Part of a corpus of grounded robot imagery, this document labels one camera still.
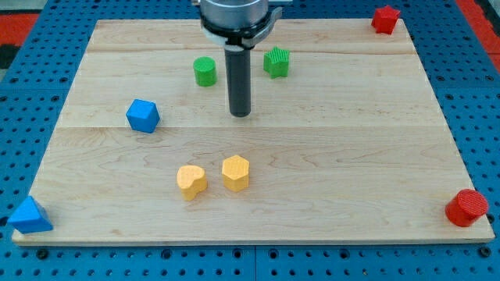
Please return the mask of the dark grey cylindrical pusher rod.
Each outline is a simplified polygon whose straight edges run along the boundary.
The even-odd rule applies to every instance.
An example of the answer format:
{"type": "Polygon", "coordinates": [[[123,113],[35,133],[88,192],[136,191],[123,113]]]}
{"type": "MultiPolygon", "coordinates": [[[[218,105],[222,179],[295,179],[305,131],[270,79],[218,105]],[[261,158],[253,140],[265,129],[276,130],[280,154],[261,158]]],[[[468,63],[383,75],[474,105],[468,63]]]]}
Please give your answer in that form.
{"type": "Polygon", "coordinates": [[[230,114],[245,117],[251,112],[251,58],[249,50],[224,50],[230,114]]]}

